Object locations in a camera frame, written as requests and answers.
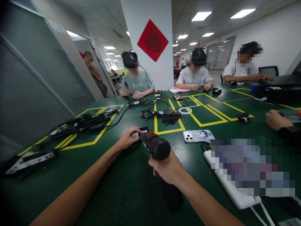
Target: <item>blue container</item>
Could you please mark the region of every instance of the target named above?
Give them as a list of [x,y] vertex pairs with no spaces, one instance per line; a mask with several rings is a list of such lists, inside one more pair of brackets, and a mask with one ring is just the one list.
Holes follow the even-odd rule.
[[255,93],[255,92],[256,92],[256,89],[258,89],[258,87],[259,87],[259,86],[252,86],[252,87],[251,87],[252,93]]

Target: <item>black handle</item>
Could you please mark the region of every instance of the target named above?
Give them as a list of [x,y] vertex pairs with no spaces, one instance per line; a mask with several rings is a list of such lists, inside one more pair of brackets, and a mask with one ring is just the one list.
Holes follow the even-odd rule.
[[160,185],[164,202],[171,214],[179,212],[183,206],[181,191],[174,185],[168,184],[157,172],[157,179]]

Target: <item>gray t-shirt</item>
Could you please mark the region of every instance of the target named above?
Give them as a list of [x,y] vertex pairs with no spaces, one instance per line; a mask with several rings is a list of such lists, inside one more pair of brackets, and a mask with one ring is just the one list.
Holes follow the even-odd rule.
[[155,87],[154,81],[151,78],[148,72],[140,71],[139,76],[134,77],[131,74],[126,74],[122,78],[121,90],[126,89],[124,81],[129,86],[129,89],[132,91],[131,94],[135,94],[135,91],[144,92],[151,87]]

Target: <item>ceiling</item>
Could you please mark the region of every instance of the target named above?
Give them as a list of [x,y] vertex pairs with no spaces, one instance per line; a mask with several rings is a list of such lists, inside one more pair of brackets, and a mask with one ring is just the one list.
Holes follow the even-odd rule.
[[[63,2],[75,13],[82,16],[95,40],[103,59],[118,59],[114,55],[121,55],[123,51],[132,49],[127,26],[120,0],[58,0]],[[188,35],[178,41],[179,46],[173,47],[174,54],[181,49],[191,51],[195,46],[191,42],[204,45],[222,35],[258,20],[268,14],[280,10],[298,0],[172,0],[173,43],[179,35]],[[243,9],[255,8],[249,15],[230,19]],[[212,11],[204,21],[191,21],[197,12]],[[205,33],[214,32],[209,37],[202,37]],[[116,49],[107,50],[104,46]]]

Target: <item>green workbench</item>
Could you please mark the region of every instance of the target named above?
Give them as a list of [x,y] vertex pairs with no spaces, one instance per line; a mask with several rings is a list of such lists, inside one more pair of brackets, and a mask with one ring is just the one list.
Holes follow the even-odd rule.
[[[81,134],[74,143],[60,152],[57,160],[34,172],[28,178],[20,180],[19,177],[16,177],[1,180],[0,185],[7,209],[13,210],[14,219],[18,225],[28,225],[115,144],[126,130],[131,126],[148,126],[150,131],[170,142],[188,173],[218,202],[245,225],[260,225],[260,221],[250,208],[239,210],[234,206],[205,160],[200,144],[186,144],[182,132],[202,128],[209,129],[216,139],[253,138],[259,142],[266,138],[276,139],[276,132],[265,123],[265,113],[270,109],[276,109],[284,114],[292,114],[296,112],[296,109],[301,108],[301,103],[299,105],[271,105],[252,99],[252,92],[242,86],[223,83],[213,87],[221,88],[222,93],[216,96],[212,95],[211,90],[203,92],[201,89],[197,92],[181,93],[180,95],[192,107],[193,115],[181,116],[174,125],[165,126],[165,123],[162,123],[159,118],[141,119],[141,111],[146,107],[129,109],[118,125],[103,130],[101,133]],[[146,98],[156,99],[153,94],[143,99]],[[161,98],[172,98],[172,94],[165,91]],[[124,97],[101,99],[83,113],[95,114],[117,107],[125,109],[129,101]],[[175,108],[179,107],[179,104],[185,105],[184,101],[166,101]],[[160,102],[156,109],[165,110],[166,107],[166,104]],[[249,112],[253,116],[250,123],[241,124],[237,121],[237,115],[241,111]],[[121,113],[113,116],[112,124],[119,119]],[[293,122],[298,122],[295,116],[289,116],[289,118]],[[62,139],[56,145],[69,142],[73,138],[71,136]],[[43,136],[34,143],[41,140],[43,142],[47,138]],[[77,224],[202,225],[200,218],[186,198],[184,198],[184,205],[178,214],[168,213],[156,177],[152,175],[153,169],[148,165],[149,158],[148,151],[140,142],[124,150],[103,177]],[[285,159],[292,161],[289,156],[285,156]],[[293,217],[283,211],[282,207],[273,199],[262,197],[262,201],[278,222]],[[260,205],[256,205],[255,209],[267,222]]]

